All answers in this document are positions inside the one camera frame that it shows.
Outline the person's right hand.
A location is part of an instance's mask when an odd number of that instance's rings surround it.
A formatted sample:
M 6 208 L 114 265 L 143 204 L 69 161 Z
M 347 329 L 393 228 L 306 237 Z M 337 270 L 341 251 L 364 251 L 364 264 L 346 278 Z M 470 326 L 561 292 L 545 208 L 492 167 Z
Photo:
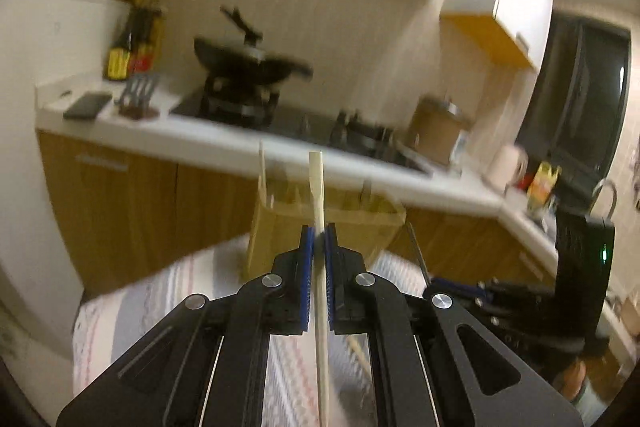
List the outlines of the person's right hand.
M 575 359 L 563 372 L 555 376 L 552 386 L 568 401 L 574 401 L 582 391 L 587 377 L 587 367 L 582 359 Z

